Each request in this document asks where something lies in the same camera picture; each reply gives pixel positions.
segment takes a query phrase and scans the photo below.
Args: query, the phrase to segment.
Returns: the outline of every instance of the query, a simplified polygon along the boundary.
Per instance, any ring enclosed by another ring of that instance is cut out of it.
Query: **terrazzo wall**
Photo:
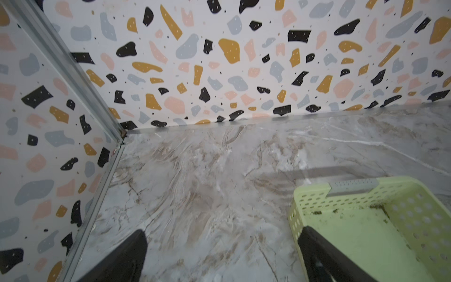
[[[37,2],[126,129],[450,97],[450,1]]]
[[[56,281],[116,145],[0,5],[0,281]]]

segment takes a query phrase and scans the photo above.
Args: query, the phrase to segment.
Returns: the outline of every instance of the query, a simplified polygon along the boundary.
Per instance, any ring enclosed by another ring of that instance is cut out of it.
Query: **marble floor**
[[[296,187],[407,175],[451,208],[451,106],[131,134],[73,281],[143,229],[141,281],[305,281]]]

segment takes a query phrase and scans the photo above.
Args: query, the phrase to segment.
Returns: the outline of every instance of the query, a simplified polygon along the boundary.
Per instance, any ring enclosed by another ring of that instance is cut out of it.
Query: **green plastic basket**
[[[451,281],[451,213],[420,181],[385,177],[298,187],[297,244],[311,226],[379,282]]]

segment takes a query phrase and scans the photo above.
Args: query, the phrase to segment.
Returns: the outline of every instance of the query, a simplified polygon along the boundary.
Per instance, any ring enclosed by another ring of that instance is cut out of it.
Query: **marble countertop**
[[[450,208],[450,107],[129,132],[73,281],[136,229],[141,281],[305,281],[294,189],[407,175]]]

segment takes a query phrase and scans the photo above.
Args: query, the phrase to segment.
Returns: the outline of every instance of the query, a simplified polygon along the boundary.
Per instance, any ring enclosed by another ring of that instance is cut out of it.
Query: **patterned wallpaper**
[[[0,281],[56,281],[116,145],[0,5]]]
[[[450,97],[450,1],[37,1],[127,129]]]

